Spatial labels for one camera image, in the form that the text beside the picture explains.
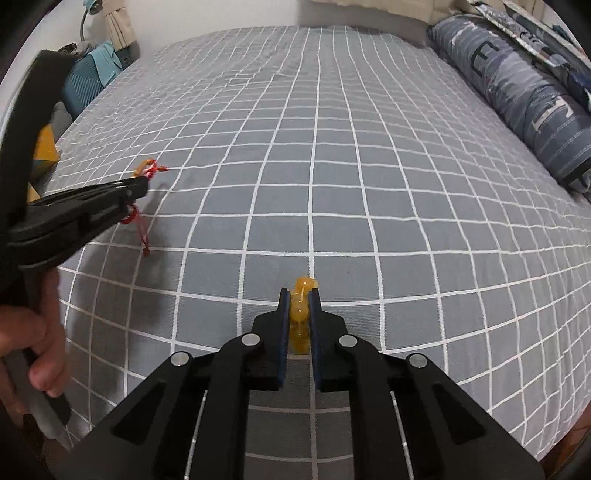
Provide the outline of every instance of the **light blue cloth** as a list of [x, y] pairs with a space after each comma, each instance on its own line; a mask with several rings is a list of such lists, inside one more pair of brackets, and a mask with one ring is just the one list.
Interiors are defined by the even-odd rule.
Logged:
[[110, 84], [118, 74], [121, 73], [121, 62], [115, 54], [115, 49], [110, 41], [102, 43], [90, 52], [95, 61], [96, 71], [99, 73], [100, 82], [103, 87]]
[[85, 8], [90, 12], [90, 9], [95, 2], [96, 0], [84, 0], [82, 3], [84, 3]]

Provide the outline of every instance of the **silver screw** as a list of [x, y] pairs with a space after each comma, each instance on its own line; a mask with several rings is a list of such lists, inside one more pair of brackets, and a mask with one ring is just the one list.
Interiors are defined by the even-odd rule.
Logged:
[[427, 366], [427, 357], [420, 353], [414, 353], [410, 356], [408, 362], [415, 368], [424, 368]]
[[255, 346], [260, 341], [261, 337], [259, 337], [256, 333], [247, 333], [242, 337], [242, 343], [246, 346]]
[[191, 357], [187, 352], [176, 352], [172, 357], [170, 357], [170, 363], [172, 363], [175, 367], [180, 367], [186, 364]]
[[339, 343], [341, 346], [353, 348], [355, 345], [357, 345], [357, 339], [353, 335], [343, 335], [341, 338], [339, 338]]

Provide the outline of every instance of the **red string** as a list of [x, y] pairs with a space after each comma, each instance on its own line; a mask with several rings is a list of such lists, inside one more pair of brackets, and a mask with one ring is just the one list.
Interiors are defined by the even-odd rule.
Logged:
[[[156, 163], [156, 161], [152, 158], [150, 158], [148, 161], [146, 161], [145, 166], [148, 168], [144, 168], [140, 172], [140, 174], [143, 175], [144, 177], [146, 177], [148, 180], [152, 180], [152, 178], [154, 178], [154, 175], [156, 175], [156, 172], [158, 172], [158, 171], [168, 171], [167, 167], [159, 167], [158, 164]], [[147, 257], [150, 254], [150, 244], [148, 242], [148, 228], [146, 227], [146, 224], [144, 222], [144, 218], [141, 216], [141, 212], [139, 211], [139, 208], [136, 204], [133, 204], [131, 206], [131, 212], [129, 213], [129, 215], [127, 217], [125, 217], [123, 220], [121, 220], [121, 224], [122, 225], [129, 225], [134, 220], [135, 220], [135, 224], [138, 228], [139, 239], [144, 244], [144, 250], [143, 250], [142, 254], [145, 257]]]

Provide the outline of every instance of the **triangular cutout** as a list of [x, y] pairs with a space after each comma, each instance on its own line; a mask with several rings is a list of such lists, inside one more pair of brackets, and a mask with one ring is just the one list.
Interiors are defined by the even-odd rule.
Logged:
[[164, 395], [164, 383], [157, 384], [135, 407], [113, 428], [113, 435], [135, 445], [146, 441], [154, 416]]
[[433, 385], [433, 393], [443, 413], [453, 443], [462, 445], [482, 437], [486, 432], [480, 423], [441, 384]]

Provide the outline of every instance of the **gray checkered bed sheet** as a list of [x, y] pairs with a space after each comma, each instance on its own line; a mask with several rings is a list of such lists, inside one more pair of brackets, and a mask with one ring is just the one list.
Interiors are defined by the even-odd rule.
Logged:
[[[171, 352], [247, 332], [309, 274], [381, 351], [427, 354], [537, 457], [589, 399], [591, 207], [429, 48], [351, 28], [230, 30], [123, 72], [48, 191], [170, 168], [61, 266], [72, 439]], [[346, 395], [253, 393], [247, 478], [351, 478]]]

